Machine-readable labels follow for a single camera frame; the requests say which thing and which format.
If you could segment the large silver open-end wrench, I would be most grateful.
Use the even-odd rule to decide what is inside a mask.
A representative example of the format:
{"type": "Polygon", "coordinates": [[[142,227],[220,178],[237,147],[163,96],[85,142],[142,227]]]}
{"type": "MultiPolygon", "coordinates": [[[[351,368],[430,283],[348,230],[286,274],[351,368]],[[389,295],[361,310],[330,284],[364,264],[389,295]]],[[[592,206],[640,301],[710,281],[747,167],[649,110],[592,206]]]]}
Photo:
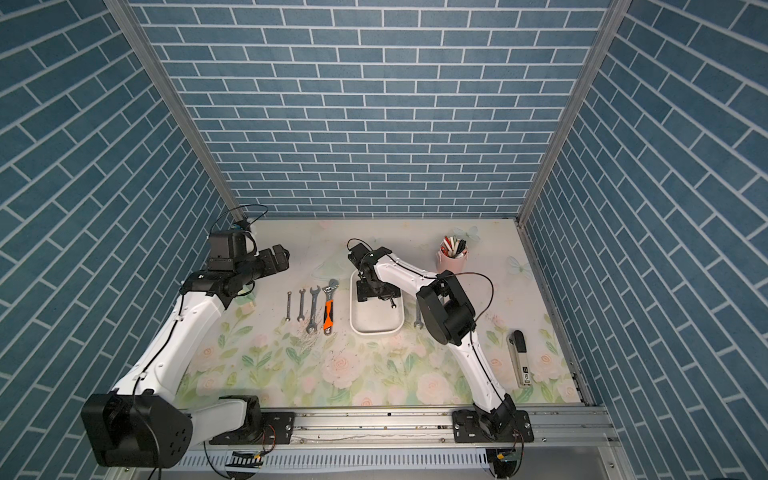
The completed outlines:
{"type": "Polygon", "coordinates": [[[320,291],[321,291],[321,288],[319,286],[310,289],[310,295],[311,295],[310,317],[305,329],[307,334],[313,334],[317,332],[316,310],[317,310],[317,301],[318,301],[318,296],[320,291]]]}

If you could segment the silver combination wrench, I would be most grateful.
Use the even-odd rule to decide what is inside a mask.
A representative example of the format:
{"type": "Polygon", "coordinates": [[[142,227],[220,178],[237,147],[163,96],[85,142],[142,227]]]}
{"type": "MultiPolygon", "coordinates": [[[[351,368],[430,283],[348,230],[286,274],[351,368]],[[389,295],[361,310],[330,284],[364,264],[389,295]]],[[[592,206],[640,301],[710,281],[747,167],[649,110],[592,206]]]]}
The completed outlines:
{"type": "Polygon", "coordinates": [[[292,300],[292,291],[288,291],[286,293],[286,311],[285,311],[285,317],[284,317],[284,321],[286,322],[291,320],[291,300],[292,300]]]}

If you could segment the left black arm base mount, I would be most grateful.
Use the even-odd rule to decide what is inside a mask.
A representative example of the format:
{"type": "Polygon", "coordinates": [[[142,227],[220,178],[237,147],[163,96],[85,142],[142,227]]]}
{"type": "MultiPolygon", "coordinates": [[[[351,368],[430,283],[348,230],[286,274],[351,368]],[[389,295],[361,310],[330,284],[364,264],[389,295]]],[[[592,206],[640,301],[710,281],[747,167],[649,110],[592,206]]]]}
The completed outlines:
{"type": "Polygon", "coordinates": [[[243,426],[213,437],[211,445],[256,445],[266,447],[290,443],[296,414],[291,411],[261,412],[247,417],[243,426]]]}

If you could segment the orange handled adjustable wrench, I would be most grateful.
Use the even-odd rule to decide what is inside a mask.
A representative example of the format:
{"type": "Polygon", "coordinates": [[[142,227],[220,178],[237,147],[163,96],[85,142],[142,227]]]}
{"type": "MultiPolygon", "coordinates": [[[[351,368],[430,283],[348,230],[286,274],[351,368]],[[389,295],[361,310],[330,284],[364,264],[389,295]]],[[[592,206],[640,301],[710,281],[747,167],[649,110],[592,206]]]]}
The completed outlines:
{"type": "Polygon", "coordinates": [[[325,293],[325,308],[323,317],[323,333],[330,335],[334,325],[334,301],[333,295],[339,286],[337,279],[330,279],[329,284],[323,288],[325,293]]]}

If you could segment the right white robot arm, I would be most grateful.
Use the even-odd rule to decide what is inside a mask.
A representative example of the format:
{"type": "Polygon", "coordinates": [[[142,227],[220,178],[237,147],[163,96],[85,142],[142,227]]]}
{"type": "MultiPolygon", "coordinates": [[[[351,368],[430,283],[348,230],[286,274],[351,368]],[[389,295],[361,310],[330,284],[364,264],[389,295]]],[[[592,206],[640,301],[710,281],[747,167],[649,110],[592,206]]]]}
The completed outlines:
{"type": "Polygon", "coordinates": [[[498,439],[513,430],[516,405],[495,377],[476,336],[476,311],[451,271],[419,269],[390,249],[371,249],[360,242],[348,249],[358,272],[358,299],[389,301],[400,293],[412,295],[432,338],[448,346],[469,386],[478,422],[484,433],[498,439]]]}

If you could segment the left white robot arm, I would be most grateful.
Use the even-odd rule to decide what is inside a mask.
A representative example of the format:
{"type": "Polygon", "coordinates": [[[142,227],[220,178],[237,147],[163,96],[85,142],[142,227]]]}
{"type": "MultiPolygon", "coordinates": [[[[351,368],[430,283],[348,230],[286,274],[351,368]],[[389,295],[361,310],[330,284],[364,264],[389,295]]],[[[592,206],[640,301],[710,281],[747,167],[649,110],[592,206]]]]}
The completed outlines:
{"type": "Polygon", "coordinates": [[[229,396],[196,411],[174,404],[182,377],[209,329],[244,287],[283,272],[290,253],[281,245],[259,250],[242,229],[209,236],[203,269],[182,284],[179,297],[146,351],[106,393],[81,410],[97,463],[104,467],[169,469],[189,447],[221,437],[251,443],[265,424],[255,396],[229,396]]]}

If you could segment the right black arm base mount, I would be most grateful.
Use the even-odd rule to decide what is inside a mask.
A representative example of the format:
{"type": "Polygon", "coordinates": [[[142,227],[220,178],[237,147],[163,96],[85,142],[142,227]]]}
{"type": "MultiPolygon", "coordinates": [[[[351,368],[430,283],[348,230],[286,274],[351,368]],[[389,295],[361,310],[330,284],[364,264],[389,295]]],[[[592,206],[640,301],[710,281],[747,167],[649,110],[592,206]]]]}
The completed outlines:
{"type": "Polygon", "coordinates": [[[534,441],[527,411],[516,410],[511,416],[495,422],[476,410],[455,410],[451,414],[453,438],[456,443],[514,443],[534,441]]]}

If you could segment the silver double open-end wrench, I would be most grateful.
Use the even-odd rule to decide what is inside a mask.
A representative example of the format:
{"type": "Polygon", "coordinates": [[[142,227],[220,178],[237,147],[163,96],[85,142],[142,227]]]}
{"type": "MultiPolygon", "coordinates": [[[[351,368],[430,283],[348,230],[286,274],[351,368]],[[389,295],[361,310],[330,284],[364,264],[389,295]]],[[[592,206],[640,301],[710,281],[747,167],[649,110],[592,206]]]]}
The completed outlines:
{"type": "Polygon", "coordinates": [[[422,314],[418,304],[415,305],[414,327],[418,330],[421,330],[424,328],[422,314]]]}

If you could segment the small silver wrench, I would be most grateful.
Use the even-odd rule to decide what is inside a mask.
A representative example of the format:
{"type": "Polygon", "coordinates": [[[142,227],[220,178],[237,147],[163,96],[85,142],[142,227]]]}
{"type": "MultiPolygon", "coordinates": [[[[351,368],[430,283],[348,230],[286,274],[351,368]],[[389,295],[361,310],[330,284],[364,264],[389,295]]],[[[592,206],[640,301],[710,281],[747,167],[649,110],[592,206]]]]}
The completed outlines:
{"type": "Polygon", "coordinates": [[[306,293],[305,289],[300,289],[299,290],[299,295],[300,295],[299,311],[298,311],[298,315],[296,317],[298,322],[302,322],[305,319],[305,315],[304,315],[305,293],[306,293]]]}

